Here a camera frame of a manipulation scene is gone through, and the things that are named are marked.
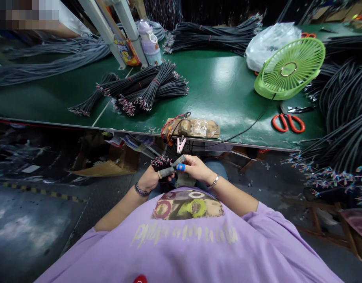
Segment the green table surface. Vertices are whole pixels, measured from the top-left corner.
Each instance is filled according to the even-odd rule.
[[[321,27],[338,33],[321,33]],[[355,35],[343,24],[300,26],[303,32],[314,32],[321,40],[327,37]],[[156,103],[151,112],[128,117],[113,111],[105,97],[90,118],[79,117],[67,110],[85,100],[103,74],[114,72],[120,78],[134,74],[139,68],[126,67],[119,71],[114,57],[30,83],[0,88],[0,118],[77,127],[114,129],[159,135],[168,118],[187,111],[191,118],[214,120],[220,126],[220,140],[226,140],[248,128],[266,109],[262,118],[246,133],[230,140],[239,145],[278,150],[300,150],[306,144],[296,144],[324,136],[325,129],[318,109],[298,115],[306,125],[302,134],[280,133],[271,125],[279,113],[278,101],[258,95],[253,86],[255,75],[246,59],[219,51],[183,51],[164,54],[164,59],[177,64],[176,71],[189,81],[189,95]],[[284,101],[284,106],[305,107],[311,102],[303,93]]]

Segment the bracelet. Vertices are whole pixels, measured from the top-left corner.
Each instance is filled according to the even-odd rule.
[[[139,189],[138,183],[136,183],[136,184],[134,185],[134,188],[135,188],[135,191],[136,191],[139,195],[141,195],[142,197],[148,197],[148,196],[150,195],[150,193],[151,193],[151,192],[146,192],[146,191],[143,191],[143,190]]]
[[[211,189],[212,187],[214,187],[216,185],[216,182],[219,180],[219,174],[217,174],[215,181],[212,183],[212,185],[210,187],[207,187],[208,189]]]

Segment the clothespin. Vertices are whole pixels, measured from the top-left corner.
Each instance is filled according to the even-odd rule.
[[[177,138],[177,153],[178,154],[181,154],[182,149],[185,146],[185,143],[186,143],[186,138],[184,138],[184,135],[182,135],[182,137],[181,137],[181,142],[180,142],[180,139]]]

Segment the hand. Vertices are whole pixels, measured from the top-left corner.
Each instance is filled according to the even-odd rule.
[[[204,182],[206,185],[210,186],[216,179],[216,173],[210,170],[202,160],[196,156],[184,155],[186,157],[185,170],[184,172],[188,173],[193,178],[198,181]]]
[[[174,173],[170,176],[168,176],[168,181],[172,181],[172,178],[174,178]],[[138,187],[142,191],[150,192],[153,189],[156,188],[157,184],[159,183],[159,176],[157,172],[153,169],[153,167],[150,165],[147,170],[144,172],[144,174],[140,177],[138,181]]]

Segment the purple water bottle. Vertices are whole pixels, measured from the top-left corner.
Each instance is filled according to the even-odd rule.
[[[161,65],[161,53],[157,37],[152,32],[152,27],[147,21],[140,20],[138,24],[138,31],[142,38],[142,47],[146,55],[148,64]]]

